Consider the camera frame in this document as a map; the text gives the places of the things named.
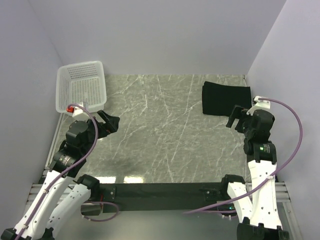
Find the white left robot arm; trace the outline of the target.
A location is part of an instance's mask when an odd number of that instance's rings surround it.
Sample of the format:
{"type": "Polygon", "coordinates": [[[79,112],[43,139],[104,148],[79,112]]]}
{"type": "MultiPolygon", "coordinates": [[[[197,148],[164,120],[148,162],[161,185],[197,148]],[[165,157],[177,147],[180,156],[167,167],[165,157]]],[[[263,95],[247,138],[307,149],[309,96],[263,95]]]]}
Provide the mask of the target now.
{"type": "Polygon", "coordinates": [[[119,129],[118,116],[97,114],[102,122],[90,117],[69,126],[37,196],[15,227],[3,231],[2,240],[53,240],[82,203],[102,199],[97,178],[84,174],[76,179],[97,141],[119,129]]]}

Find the black t-shirt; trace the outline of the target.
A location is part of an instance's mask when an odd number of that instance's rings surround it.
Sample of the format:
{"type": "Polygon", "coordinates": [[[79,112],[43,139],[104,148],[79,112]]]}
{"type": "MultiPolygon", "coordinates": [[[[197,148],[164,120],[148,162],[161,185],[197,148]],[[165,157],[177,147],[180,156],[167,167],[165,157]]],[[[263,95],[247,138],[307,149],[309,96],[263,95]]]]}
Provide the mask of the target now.
{"type": "Polygon", "coordinates": [[[230,86],[205,81],[202,86],[202,113],[211,116],[229,117],[235,105],[252,107],[251,88],[230,86]]]}

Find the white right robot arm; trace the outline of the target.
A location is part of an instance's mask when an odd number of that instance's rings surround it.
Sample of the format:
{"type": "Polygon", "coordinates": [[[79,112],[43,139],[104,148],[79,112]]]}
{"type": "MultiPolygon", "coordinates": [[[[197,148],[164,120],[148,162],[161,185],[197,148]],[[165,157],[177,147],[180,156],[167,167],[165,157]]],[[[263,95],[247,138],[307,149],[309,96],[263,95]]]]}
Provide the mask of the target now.
{"type": "Polygon", "coordinates": [[[246,190],[241,177],[226,175],[219,193],[226,200],[236,199],[234,207],[239,219],[236,237],[239,240],[288,240],[283,229],[276,198],[276,146],[269,140],[275,117],[265,109],[248,109],[235,105],[226,124],[244,134],[243,150],[251,176],[253,193],[246,190]]]}

